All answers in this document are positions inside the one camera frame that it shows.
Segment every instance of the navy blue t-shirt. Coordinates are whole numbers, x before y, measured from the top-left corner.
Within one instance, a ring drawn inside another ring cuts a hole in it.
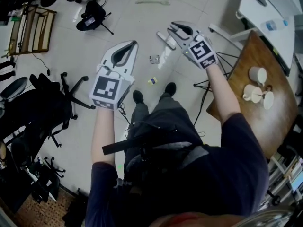
[[[188,142],[201,142],[184,109],[160,110],[145,120],[159,126],[173,122],[185,132]],[[255,212],[268,189],[268,167],[244,116],[237,113],[224,123],[221,147],[202,142],[200,147],[207,154],[172,174],[159,176],[157,181],[141,189],[140,194],[130,193],[131,183],[117,181],[113,166],[95,163],[86,226],[147,227],[168,214],[201,212],[248,216]]]

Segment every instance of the small object on floor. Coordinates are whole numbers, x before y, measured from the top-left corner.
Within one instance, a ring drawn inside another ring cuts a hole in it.
[[[150,84],[150,85],[155,85],[156,83],[158,83],[158,80],[156,78],[152,78],[152,79],[148,80],[148,84]]]
[[[160,56],[158,55],[151,55],[150,56],[150,61],[151,61],[151,64],[159,64],[160,63]]]
[[[164,43],[173,51],[176,49],[176,47],[169,41],[170,35],[166,38],[160,31],[157,32],[157,36],[164,41]]]
[[[170,5],[170,1],[168,0],[138,0],[135,4],[141,4],[141,3],[159,3],[162,4],[164,6],[169,6]]]

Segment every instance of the mug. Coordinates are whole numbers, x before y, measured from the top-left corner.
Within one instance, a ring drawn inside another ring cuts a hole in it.
[[[272,91],[265,91],[260,102],[262,103],[263,107],[268,110],[273,106],[274,100],[274,93]]]
[[[250,80],[255,81],[260,86],[264,86],[267,80],[267,72],[264,68],[261,67],[252,67],[250,68]]]
[[[245,101],[252,101],[258,103],[262,99],[262,90],[259,87],[248,84],[244,88],[243,99]]]

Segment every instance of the person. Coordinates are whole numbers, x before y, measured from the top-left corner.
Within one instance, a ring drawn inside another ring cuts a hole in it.
[[[140,136],[158,144],[145,149],[146,155],[140,146],[129,148],[121,180],[115,155],[102,151],[115,141],[114,112],[98,109],[87,227],[230,227],[258,209],[268,189],[266,158],[218,65],[206,72],[220,116],[221,147],[203,144],[172,98],[174,83],[151,114],[134,91],[128,142]]]
[[[0,63],[0,69],[6,68],[8,66],[13,66],[13,68],[15,68],[16,64],[14,62],[14,58],[11,56],[10,61],[6,61],[4,63]],[[3,75],[0,75],[0,81],[4,81],[9,79],[10,77],[14,77],[16,75],[16,72],[10,71],[8,73],[5,73]]]

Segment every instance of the floor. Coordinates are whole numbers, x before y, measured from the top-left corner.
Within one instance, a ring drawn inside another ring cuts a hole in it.
[[[239,55],[240,51],[215,33],[208,31],[210,23],[225,27],[231,33],[242,31],[243,25],[237,20],[235,11],[240,0],[169,0],[170,6],[160,4],[135,4],[137,0],[108,0],[104,9],[112,12],[105,21],[105,25],[114,31],[111,35],[103,27],[94,31],[80,32],[76,24],[84,12],[85,2],[77,4],[58,0],[50,9],[57,11],[50,42],[50,50],[45,54],[38,54],[45,64],[51,69],[50,79],[60,81],[60,73],[67,72],[67,81],[72,87],[82,76],[88,76],[89,81],[82,84],[76,97],[84,102],[89,102],[88,93],[95,79],[96,66],[100,63],[104,52],[115,44],[127,40],[136,40],[139,43],[138,57],[135,63],[133,76],[136,79],[132,91],[124,100],[127,117],[130,118],[135,103],[132,92],[140,90],[144,101],[150,111],[156,106],[157,101],[164,91],[167,83],[177,84],[177,93],[174,96],[188,111],[192,121],[195,120],[200,108],[204,91],[193,87],[194,83],[207,79],[206,72],[199,70],[180,53],[180,49],[171,51],[156,36],[157,31],[167,34],[167,27],[172,21],[188,21],[195,23],[203,33],[208,36],[216,51]],[[0,27],[0,51],[7,47],[10,31]],[[151,65],[150,55],[159,55],[160,64]],[[234,64],[234,58],[226,59]],[[19,56],[17,61],[16,78],[30,74],[46,74],[46,68],[41,61],[33,55]],[[289,81],[295,91],[298,85],[297,67],[293,66]],[[148,80],[156,77],[158,83],[154,86]],[[0,84],[4,88],[12,80]],[[205,132],[203,141],[212,146],[220,146],[220,123],[206,113],[206,108],[211,103],[213,96],[208,94],[205,104],[196,124],[198,132]],[[88,110],[75,106],[78,114],[76,121],[71,121],[67,130],[61,132],[57,139],[62,143],[62,148],[57,148],[52,140],[46,140],[41,151],[41,156],[55,157],[55,163],[66,170],[61,183],[71,191],[81,188],[89,192],[90,188],[90,145],[96,117],[96,110]],[[115,139],[125,139],[125,130],[128,125],[123,116],[115,112]],[[116,155],[118,174],[123,177],[124,154]]]

